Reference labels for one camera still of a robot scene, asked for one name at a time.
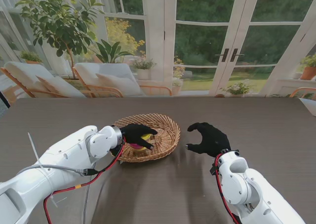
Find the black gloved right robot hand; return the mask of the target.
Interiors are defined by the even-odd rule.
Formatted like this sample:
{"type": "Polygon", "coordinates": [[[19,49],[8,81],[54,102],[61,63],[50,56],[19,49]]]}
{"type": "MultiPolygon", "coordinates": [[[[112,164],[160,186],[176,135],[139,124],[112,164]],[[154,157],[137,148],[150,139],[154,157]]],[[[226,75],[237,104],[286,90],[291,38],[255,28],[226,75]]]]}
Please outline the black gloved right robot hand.
{"type": "Polygon", "coordinates": [[[186,144],[187,149],[197,154],[207,154],[211,157],[217,157],[222,150],[231,151],[228,137],[225,133],[213,125],[203,122],[194,123],[187,129],[188,132],[197,130],[202,136],[200,144],[186,144]]]}

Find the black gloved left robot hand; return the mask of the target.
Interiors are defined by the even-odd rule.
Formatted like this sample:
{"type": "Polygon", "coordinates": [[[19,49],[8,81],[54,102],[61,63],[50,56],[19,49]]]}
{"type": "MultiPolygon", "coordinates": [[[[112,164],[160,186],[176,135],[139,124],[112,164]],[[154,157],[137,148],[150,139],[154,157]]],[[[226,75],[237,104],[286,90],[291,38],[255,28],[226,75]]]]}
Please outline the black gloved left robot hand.
{"type": "Polygon", "coordinates": [[[142,139],[142,136],[146,134],[158,134],[156,130],[142,124],[128,124],[120,128],[120,131],[126,142],[134,143],[150,150],[152,150],[154,146],[142,139]]]}

